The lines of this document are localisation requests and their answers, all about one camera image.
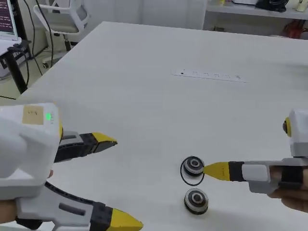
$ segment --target round metal part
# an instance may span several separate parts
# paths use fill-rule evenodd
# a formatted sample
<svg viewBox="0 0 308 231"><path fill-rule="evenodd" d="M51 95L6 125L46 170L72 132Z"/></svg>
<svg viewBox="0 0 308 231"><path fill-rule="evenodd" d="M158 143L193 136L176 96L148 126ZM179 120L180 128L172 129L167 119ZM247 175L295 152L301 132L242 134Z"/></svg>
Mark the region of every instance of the round metal part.
<svg viewBox="0 0 308 231"><path fill-rule="evenodd" d="M192 177L198 177L202 175L203 167L204 167L203 161L195 157L188 158L183 165L184 171Z"/></svg>
<svg viewBox="0 0 308 231"><path fill-rule="evenodd" d="M191 213L201 215L208 209L208 197L206 193L200 189L189 189L185 194L184 204Z"/></svg>

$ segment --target monitor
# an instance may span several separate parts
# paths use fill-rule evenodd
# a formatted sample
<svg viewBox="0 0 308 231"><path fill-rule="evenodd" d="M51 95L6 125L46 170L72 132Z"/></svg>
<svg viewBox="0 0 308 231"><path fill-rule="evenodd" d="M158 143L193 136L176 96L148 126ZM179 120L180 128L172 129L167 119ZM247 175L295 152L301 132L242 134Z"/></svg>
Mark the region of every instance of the monitor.
<svg viewBox="0 0 308 231"><path fill-rule="evenodd" d="M0 0L0 39L18 40L10 0Z"/></svg>

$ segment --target white shelf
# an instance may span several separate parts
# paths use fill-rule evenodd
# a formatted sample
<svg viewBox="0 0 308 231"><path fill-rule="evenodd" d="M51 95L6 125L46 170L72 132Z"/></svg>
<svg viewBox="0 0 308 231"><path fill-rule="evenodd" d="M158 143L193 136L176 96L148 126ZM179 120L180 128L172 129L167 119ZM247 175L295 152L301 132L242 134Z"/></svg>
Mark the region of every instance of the white shelf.
<svg viewBox="0 0 308 231"><path fill-rule="evenodd" d="M267 17L277 18L293 18L293 19L304 19L308 20L308 12L298 12L294 9L287 9L286 12L273 12L263 9L257 9L254 6L234 4L233 2L226 2L225 5L221 6L216 0L209 1L207 8L209 12L219 13L235 13L235 14L247 14L247 15L258 15Z"/></svg>

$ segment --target green led light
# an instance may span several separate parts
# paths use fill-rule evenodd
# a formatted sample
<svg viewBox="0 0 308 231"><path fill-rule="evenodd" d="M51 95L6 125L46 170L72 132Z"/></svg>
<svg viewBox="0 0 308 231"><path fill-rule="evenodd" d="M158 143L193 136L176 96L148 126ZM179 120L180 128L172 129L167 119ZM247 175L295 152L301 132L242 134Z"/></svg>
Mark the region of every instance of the green led light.
<svg viewBox="0 0 308 231"><path fill-rule="evenodd" d="M51 120L51 113L46 113L46 120Z"/></svg>

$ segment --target black cable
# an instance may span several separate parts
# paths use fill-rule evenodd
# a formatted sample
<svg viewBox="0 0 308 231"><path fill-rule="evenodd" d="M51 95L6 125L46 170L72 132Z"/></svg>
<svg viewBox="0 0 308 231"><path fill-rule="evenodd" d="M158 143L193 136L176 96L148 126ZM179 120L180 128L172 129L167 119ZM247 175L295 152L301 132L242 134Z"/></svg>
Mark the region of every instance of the black cable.
<svg viewBox="0 0 308 231"><path fill-rule="evenodd" d="M198 183L196 183L196 184L191 184L191 183L187 182L187 181L184 179L182 169L183 169L183 166L184 166L185 161L188 160L188 159L190 159L190 158L194 158L194 159L198 160L198 161L201 163L202 168L204 167L204 164L203 164L202 160L201 160L199 157L197 157L197 156L188 156L187 158L185 158L185 159L183 160L183 162L182 162L182 164L181 164L181 166L180 166L180 175L181 175L181 177L182 177L182 180L183 180L186 184L188 184L189 186L195 187L195 186L198 186L199 184L202 183L205 174L203 173L201 180L200 180Z"/></svg>
<svg viewBox="0 0 308 231"><path fill-rule="evenodd" d="M43 74L42 74L42 71L41 71L41 69L40 69L40 67L39 67L39 64L38 64L38 62L37 62L37 59L36 59L36 57L35 57L35 55L34 55L35 27L34 27L34 22L33 22L33 18L32 18L32 13L31 13L31 10L30 10L30 7L29 7L27 1L24 0L24 2L25 2L26 6L27 6L27 8L28 8L29 15L30 15L30 20L31 20L32 27L33 27L33 42L32 42L32 51L31 51L31 53L32 53L32 57L34 58L35 63L37 64L38 71L39 71L40 75L42 76L42 75L43 75Z"/></svg>
<svg viewBox="0 0 308 231"><path fill-rule="evenodd" d="M44 20L47 24L48 30L49 30L49 35L50 35L50 40L51 40L51 65L50 65L50 67L52 67L52 65L53 65L53 39L52 39L51 28L50 28L50 25L49 25L46 17L45 17L45 14L44 14L42 8L40 7L38 0L35 0L35 2L37 3L38 9L39 9L40 13L42 14L42 16L43 16L43 18L44 18Z"/></svg>
<svg viewBox="0 0 308 231"><path fill-rule="evenodd" d="M1 98L5 98L5 99L10 99L10 100L16 100L15 98L11 98L11 97L7 97L7 96L3 96L3 95L0 95Z"/></svg>
<svg viewBox="0 0 308 231"><path fill-rule="evenodd" d="M30 72L29 72L29 63L28 63L28 59L27 56L24 52L21 52L21 54L23 54L25 61L26 61L26 66L27 66L27 81L26 81L26 86L28 87L29 84L29 80L30 80Z"/></svg>

